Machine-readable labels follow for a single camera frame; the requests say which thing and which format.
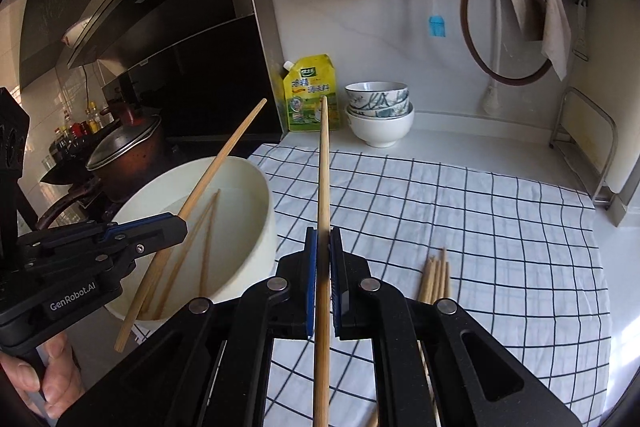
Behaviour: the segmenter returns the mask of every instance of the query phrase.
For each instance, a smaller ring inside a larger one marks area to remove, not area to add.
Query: dish rack
[[[561,122],[562,116],[564,115],[566,100],[571,94],[577,96],[584,103],[589,105],[589,107],[597,112],[611,127],[611,147],[602,171],[598,171],[596,166],[591,162],[584,151],[582,151],[568,131],[562,127]],[[568,87],[562,96],[558,119],[556,120],[556,126],[551,133],[549,147],[558,151],[567,165],[569,165],[569,168],[576,174],[580,183],[584,186],[588,195],[590,195],[591,201],[593,201],[594,205],[604,207],[610,206],[615,194],[607,186],[606,178],[609,174],[611,164],[613,163],[613,158],[616,155],[616,150],[618,149],[618,126],[616,126],[613,118],[611,118],[603,108],[593,102],[593,100],[580,90],[575,87]]]

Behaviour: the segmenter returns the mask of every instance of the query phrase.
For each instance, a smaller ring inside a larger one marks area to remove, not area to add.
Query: towel
[[[551,60],[560,80],[566,77],[571,51],[571,27],[564,12],[562,0],[546,0],[545,32],[542,54]]]

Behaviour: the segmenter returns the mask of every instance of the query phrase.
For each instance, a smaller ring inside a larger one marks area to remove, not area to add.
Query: pot handle
[[[42,214],[42,217],[36,223],[35,230],[48,229],[51,223],[53,223],[56,218],[62,214],[62,212],[68,209],[72,204],[76,203],[76,201],[92,194],[92,192],[100,188],[101,185],[102,182],[100,179],[94,177],[80,187],[71,188],[68,194],[62,196],[58,201],[52,204],[44,214]]]
[[[108,107],[100,111],[101,115],[109,113],[113,115],[114,120],[120,120],[124,126],[138,125],[142,121],[142,118],[136,116],[133,108],[127,102],[110,103]]]

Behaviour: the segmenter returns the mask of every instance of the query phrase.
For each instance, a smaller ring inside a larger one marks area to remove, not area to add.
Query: human hand
[[[50,418],[56,419],[84,394],[84,386],[65,333],[59,333],[45,342],[44,350],[49,356],[49,366],[42,380],[42,390],[47,400],[45,410]],[[2,352],[0,364],[25,404],[40,414],[27,395],[40,390],[40,381],[34,368]]]

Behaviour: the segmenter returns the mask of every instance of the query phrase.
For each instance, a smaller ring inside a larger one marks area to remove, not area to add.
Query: pot lid
[[[161,118],[145,118],[137,125],[123,125],[108,134],[95,148],[86,163],[88,171],[95,171],[111,163],[136,145],[149,138],[160,125]]]

